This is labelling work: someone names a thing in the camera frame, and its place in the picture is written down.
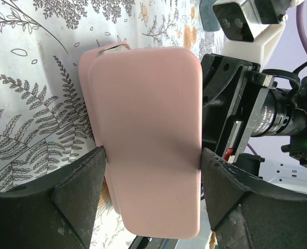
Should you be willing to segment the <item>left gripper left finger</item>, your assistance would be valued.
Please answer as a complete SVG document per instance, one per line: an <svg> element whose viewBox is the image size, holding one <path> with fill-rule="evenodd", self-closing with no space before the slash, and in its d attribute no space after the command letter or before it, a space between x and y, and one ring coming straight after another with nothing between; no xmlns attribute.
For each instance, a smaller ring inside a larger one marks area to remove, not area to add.
<svg viewBox="0 0 307 249"><path fill-rule="evenodd" d="M97 147L0 192L0 248L89 248L106 167Z"/></svg>

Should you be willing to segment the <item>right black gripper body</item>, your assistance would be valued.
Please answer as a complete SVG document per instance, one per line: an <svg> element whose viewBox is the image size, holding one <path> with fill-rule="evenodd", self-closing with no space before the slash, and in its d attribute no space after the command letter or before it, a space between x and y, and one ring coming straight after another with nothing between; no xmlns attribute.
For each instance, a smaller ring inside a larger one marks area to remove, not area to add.
<svg viewBox="0 0 307 249"><path fill-rule="evenodd" d="M296 96L296 73L258 63L205 54L203 72L202 147L235 162L251 137L291 136L303 129Z"/></svg>

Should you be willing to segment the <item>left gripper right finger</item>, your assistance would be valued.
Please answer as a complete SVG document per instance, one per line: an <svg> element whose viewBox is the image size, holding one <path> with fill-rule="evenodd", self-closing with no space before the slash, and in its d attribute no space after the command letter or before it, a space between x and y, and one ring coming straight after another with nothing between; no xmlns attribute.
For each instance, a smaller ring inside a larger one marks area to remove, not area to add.
<svg viewBox="0 0 307 249"><path fill-rule="evenodd" d="M265 182L207 148L201 172L219 248L307 248L307 194Z"/></svg>

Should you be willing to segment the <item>pink glasses case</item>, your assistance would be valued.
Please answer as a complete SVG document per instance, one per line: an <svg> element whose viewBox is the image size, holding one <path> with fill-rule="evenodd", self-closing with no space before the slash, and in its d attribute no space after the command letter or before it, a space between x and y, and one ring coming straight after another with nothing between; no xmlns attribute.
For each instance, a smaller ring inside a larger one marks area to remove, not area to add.
<svg viewBox="0 0 307 249"><path fill-rule="evenodd" d="M85 52L78 74L115 211L129 232L189 239L200 230L202 69L183 47Z"/></svg>

